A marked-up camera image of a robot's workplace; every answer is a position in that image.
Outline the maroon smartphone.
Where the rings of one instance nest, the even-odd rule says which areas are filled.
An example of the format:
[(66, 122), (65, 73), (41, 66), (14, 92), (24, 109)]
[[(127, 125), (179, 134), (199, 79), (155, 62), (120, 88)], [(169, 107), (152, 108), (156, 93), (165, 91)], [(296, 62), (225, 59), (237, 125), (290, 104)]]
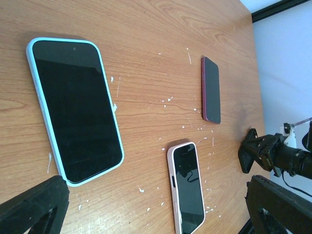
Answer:
[(219, 68), (208, 57), (201, 58), (202, 116), (207, 122), (221, 123)]

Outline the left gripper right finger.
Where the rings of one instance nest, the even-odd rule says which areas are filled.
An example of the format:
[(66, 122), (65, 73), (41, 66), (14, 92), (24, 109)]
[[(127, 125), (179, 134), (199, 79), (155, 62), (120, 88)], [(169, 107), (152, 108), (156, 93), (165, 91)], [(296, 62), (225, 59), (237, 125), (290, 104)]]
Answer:
[(312, 232), (312, 203), (261, 175), (247, 183), (245, 199), (255, 234)]

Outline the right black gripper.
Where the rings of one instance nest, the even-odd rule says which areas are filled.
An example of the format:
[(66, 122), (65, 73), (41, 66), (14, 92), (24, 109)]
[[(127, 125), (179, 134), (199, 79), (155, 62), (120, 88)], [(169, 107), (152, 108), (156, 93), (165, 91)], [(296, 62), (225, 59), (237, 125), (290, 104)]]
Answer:
[(251, 128), (238, 150), (238, 159), (242, 172), (248, 174), (256, 161), (265, 171), (273, 171), (275, 177), (281, 177), (282, 170), (275, 165), (277, 150), (284, 145), (284, 136), (275, 135), (259, 136), (255, 128)]

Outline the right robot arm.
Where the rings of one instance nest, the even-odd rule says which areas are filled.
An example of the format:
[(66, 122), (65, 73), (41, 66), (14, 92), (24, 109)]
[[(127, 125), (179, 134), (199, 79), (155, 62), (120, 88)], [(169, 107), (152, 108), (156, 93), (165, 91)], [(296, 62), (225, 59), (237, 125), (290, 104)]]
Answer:
[(263, 170), (274, 172), (281, 177), (283, 172), (290, 176), (312, 177), (312, 127), (302, 138), (305, 150), (296, 147), (294, 128), (304, 123), (312, 124), (312, 119), (298, 123), (284, 123), (283, 133), (258, 136), (251, 128), (238, 149), (238, 158), (242, 172), (248, 174), (254, 162)]

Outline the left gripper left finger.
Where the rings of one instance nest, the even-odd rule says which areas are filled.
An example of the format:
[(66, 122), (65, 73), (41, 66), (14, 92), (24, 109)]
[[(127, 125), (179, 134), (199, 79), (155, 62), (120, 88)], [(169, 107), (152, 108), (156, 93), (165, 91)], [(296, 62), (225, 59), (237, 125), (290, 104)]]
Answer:
[(68, 206), (68, 186), (53, 176), (0, 205), (0, 232), (59, 234)]

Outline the blue smartphone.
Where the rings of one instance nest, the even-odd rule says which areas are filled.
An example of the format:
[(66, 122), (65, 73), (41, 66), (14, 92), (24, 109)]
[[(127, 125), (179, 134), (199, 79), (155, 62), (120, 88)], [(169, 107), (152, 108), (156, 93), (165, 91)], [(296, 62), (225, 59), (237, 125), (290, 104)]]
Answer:
[(59, 174), (77, 187), (117, 168), (124, 150), (97, 46), (35, 38), (26, 53)]

